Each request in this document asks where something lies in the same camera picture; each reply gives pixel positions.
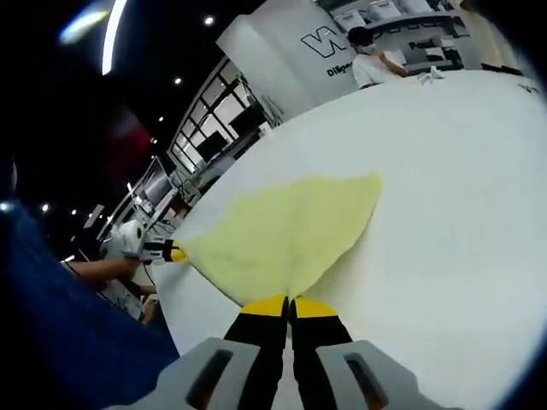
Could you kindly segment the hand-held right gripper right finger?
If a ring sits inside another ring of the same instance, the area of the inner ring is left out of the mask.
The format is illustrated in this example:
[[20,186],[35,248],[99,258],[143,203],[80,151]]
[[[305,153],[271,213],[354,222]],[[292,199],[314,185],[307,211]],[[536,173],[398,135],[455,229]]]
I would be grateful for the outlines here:
[[430,409],[417,377],[370,342],[354,341],[323,302],[298,297],[289,322],[293,371],[306,409]]

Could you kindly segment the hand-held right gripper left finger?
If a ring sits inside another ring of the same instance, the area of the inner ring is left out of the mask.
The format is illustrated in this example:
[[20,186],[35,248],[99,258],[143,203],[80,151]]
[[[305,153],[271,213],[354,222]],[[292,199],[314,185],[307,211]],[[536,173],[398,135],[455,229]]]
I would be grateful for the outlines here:
[[269,409],[283,372],[287,298],[244,306],[223,338],[210,337],[161,372],[142,409]]

